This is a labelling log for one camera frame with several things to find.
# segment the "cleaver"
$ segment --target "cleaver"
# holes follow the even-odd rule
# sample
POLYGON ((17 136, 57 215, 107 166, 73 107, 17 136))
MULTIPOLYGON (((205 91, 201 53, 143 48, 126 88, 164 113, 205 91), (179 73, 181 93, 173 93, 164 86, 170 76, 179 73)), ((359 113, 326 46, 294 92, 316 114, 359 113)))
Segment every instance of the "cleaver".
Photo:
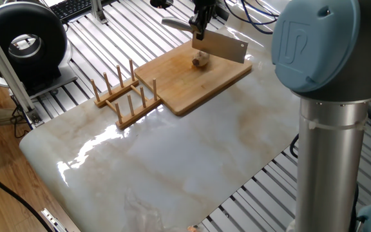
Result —
POLYGON ((195 49, 230 61, 244 63, 245 53, 249 46, 247 42, 233 39, 209 30, 204 31, 204 39, 199 40, 196 38, 197 32, 194 32, 187 22, 174 17, 165 17, 162 19, 161 23, 172 28, 193 33, 192 47, 195 49))

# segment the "cable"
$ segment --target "cable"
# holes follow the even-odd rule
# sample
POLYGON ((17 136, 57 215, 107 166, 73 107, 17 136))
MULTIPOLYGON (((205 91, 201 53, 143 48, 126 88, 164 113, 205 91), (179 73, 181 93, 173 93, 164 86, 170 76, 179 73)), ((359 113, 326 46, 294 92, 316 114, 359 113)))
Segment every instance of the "cable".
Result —
POLYGON ((17 139, 20 139, 24 137, 27 133, 29 133, 28 130, 24 130, 24 133, 20 136, 17 136, 17 125, 18 124, 26 124, 26 122, 21 122, 24 121, 25 118, 22 116, 22 108, 20 105, 18 105, 14 111, 12 112, 12 118, 10 119, 11 123, 14 125, 14 136, 17 139))
POLYGON ((297 140, 299 140, 299 134, 297 134, 297 135, 295 136, 295 138, 293 139, 293 141, 290 143, 290 153, 291 153, 291 155, 294 156, 294 158, 296 158, 296 159, 299 158, 298 155, 295 154, 295 152, 294 152, 294 145, 297 143, 297 140))
POLYGON ((266 7, 264 7, 258 0, 256 0, 256 3, 259 5, 259 6, 261 6, 264 10, 266 10, 268 13, 270 13, 270 14, 273 14, 273 12, 271 12, 269 9, 267 9, 266 7))
POLYGON ((67 26, 67 29, 65 30, 65 32, 67 32, 70 26, 68 26, 68 24, 67 24, 67 22, 65 20, 61 20, 61 23, 62 23, 62 25, 66 25, 67 26))
POLYGON ((272 14, 272 13, 267 13, 267 12, 264 12, 263 10, 260 10, 259 8, 253 6, 252 4, 248 3, 246 0, 244 0, 245 3, 247 3, 251 8, 255 9, 256 11, 262 13, 262 14, 265 14, 265 15, 268 15, 268 16, 271 16, 271 17, 279 17, 279 15, 275 15, 275 14, 272 14))
MULTIPOLYGON (((225 4, 225 7, 227 7, 227 9, 229 9, 230 14, 234 15, 237 19, 239 19, 239 20, 241 20, 241 21, 243 21, 243 22, 250 23, 250 21, 245 20, 245 19, 243 19, 243 18, 237 16, 237 15, 236 15, 236 14, 235 14, 231 9, 230 9, 230 6, 227 4, 227 1, 226 1, 226 0, 224 0, 224 4, 225 4)), ((267 23, 254 23, 254 24, 256 24, 256 25, 267 25, 267 24, 272 24, 272 23, 274 23, 274 22, 276 22, 276 21, 277 21, 277 19, 274 19, 273 21, 270 21, 270 22, 267 22, 267 23)))
POLYGON ((33 207, 31 207, 29 203, 27 203, 24 199, 22 199, 17 193, 13 192, 11 189, 6 187, 1 182, 0 182, 0 188, 4 190, 5 192, 7 192, 9 195, 11 195, 16 200, 18 200, 23 206, 25 206, 34 215, 34 217, 37 218, 37 220, 43 225, 43 227, 45 228, 45 230, 47 230, 47 232, 53 232, 51 228, 48 226, 48 224, 44 221, 42 216, 40 216, 38 212, 36 212, 36 210, 33 207))
POLYGON ((356 189, 354 190, 354 200, 353 200, 353 208, 352 208, 352 216, 350 219, 350 226, 348 228, 349 232, 355 232, 356 231, 356 222, 357 222, 357 200, 359 198, 359 184, 356 183, 356 189))
POLYGON ((243 5, 243 9, 244 9, 244 12, 245 12, 245 15, 247 16, 247 19, 249 20, 249 22, 252 24, 253 27, 255 27, 255 29, 257 29, 257 31, 263 33, 263 34, 266 34, 266 35, 272 35, 273 32, 266 32, 265 30, 262 30, 261 28, 259 28, 252 20, 251 20, 251 17, 250 17, 250 14, 249 12, 247 11, 247 8, 245 7, 245 3, 244 3, 244 0, 240 0, 242 2, 242 5, 243 5))

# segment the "white marble surface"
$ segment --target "white marble surface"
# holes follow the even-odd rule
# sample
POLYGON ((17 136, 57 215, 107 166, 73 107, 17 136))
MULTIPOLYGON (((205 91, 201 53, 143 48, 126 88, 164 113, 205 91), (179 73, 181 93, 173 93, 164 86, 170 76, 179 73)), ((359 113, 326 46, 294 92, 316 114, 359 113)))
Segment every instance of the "white marble surface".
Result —
MULTIPOLYGON (((158 208, 166 226, 197 224, 297 134, 300 101, 275 76, 267 46, 258 44, 264 38, 254 42, 255 29, 239 21, 227 25, 224 34, 250 42, 252 72, 185 117, 160 106, 120 131, 116 115, 90 100, 22 140, 82 231, 121 231, 128 188, 158 208)), ((126 98, 119 102, 128 113, 126 98)))

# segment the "knife handle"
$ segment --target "knife handle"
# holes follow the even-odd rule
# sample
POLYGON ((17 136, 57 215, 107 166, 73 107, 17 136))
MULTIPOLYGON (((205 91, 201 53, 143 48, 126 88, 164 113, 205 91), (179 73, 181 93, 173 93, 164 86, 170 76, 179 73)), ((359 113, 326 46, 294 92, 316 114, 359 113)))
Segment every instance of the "knife handle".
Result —
POLYGON ((190 24, 183 20, 179 20, 174 17, 165 17, 161 20, 161 23, 166 26, 170 26, 172 28, 176 28, 179 30, 184 30, 193 33, 193 29, 191 28, 190 24))

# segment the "wooden floor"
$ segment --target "wooden floor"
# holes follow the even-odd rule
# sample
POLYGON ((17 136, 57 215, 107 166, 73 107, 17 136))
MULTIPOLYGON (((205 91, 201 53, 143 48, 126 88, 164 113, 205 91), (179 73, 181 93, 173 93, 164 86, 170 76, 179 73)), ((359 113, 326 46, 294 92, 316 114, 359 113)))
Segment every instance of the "wooden floor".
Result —
MULTIPOLYGON (((15 108, 8 90, 0 87, 0 108, 15 108)), ((18 127, 19 133, 29 130, 27 124, 18 127)), ((26 161, 14 137, 14 126, 0 126, 0 181, 23 197, 38 212, 47 208, 69 232, 79 231, 62 210, 42 180, 26 161)), ((32 214, 14 198, 0 189, 0 232, 45 231, 32 214)))

